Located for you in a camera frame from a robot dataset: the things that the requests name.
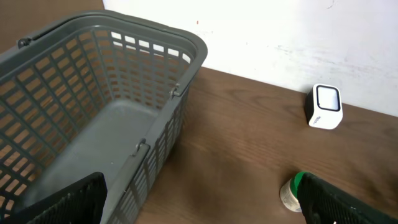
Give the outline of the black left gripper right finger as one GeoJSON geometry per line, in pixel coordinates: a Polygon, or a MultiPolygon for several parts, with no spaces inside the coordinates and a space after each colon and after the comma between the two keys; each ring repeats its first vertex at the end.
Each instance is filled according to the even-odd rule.
{"type": "Polygon", "coordinates": [[[296,196],[307,223],[397,224],[397,219],[372,208],[310,172],[296,178],[296,196]]]}

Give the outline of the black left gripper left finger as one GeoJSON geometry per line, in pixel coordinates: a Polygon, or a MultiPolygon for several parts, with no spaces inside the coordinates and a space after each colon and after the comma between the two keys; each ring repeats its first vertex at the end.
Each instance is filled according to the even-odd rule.
{"type": "Polygon", "coordinates": [[[1,223],[99,224],[107,193],[103,173],[94,172],[1,223]]]}

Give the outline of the green lid jar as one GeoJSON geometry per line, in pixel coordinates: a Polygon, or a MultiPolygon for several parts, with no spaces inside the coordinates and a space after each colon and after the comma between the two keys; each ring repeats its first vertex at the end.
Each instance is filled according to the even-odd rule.
{"type": "Polygon", "coordinates": [[[301,171],[289,179],[279,191],[279,197],[283,205],[292,212],[301,212],[300,203],[298,201],[297,193],[298,186],[306,171],[301,171]]]}

